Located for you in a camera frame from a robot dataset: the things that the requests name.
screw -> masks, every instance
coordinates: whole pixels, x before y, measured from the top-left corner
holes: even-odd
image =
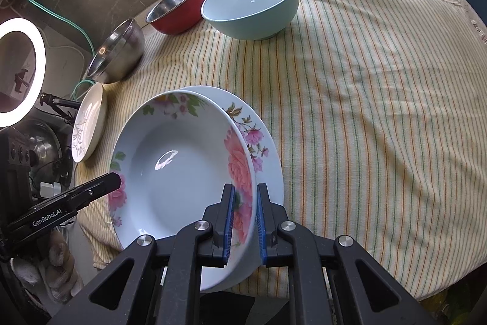
[[[196,230],[206,230],[210,227],[210,224],[206,221],[198,221],[194,223],[194,228]]]
[[[284,221],[281,223],[281,229],[285,231],[292,231],[296,228],[296,224],[291,221]]]
[[[351,246],[354,243],[354,239],[350,236],[340,236],[338,237],[338,242],[341,246]]]
[[[141,246],[149,245],[152,242],[152,237],[148,234],[144,234],[137,239],[137,244]]]

white bowl with flower pattern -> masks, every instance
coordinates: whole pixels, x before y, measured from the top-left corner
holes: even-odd
[[[110,170],[122,179],[108,204],[123,248],[139,235],[160,239],[200,220],[232,183],[237,204],[230,259],[224,268],[203,268],[201,290],[230,288],[258,267],[235,272],[258,248],[252,159],[232,119],[210,99],[176,90],[145,102],[123,127]]]

light blue bowl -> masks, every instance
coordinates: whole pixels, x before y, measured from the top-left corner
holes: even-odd
[[[300,0],[205,0],[201,15],[227,36],[261,40],[285,28],[299,4]]]

striped tablecloth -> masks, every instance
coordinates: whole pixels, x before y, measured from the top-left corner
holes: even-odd
[[[284,31],[230,39],[201,22],[147,37],[126,81],[106,85],[101,141],[77,183],[109,170],[124,122],[165,90],[212,85],[267,124],[291,219],[349,234],[417,298],[487,260],[487,47],[455,0],[301,0]],[[120,250],[106,198],[79,214],[102,268]],[[233,288],[284,297],[285,269]]]

red bowl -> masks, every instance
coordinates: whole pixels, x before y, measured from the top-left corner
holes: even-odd
[[[205,0],[161,0],[147,15],[146,22],[167,35],[189,30],[201,20]]]

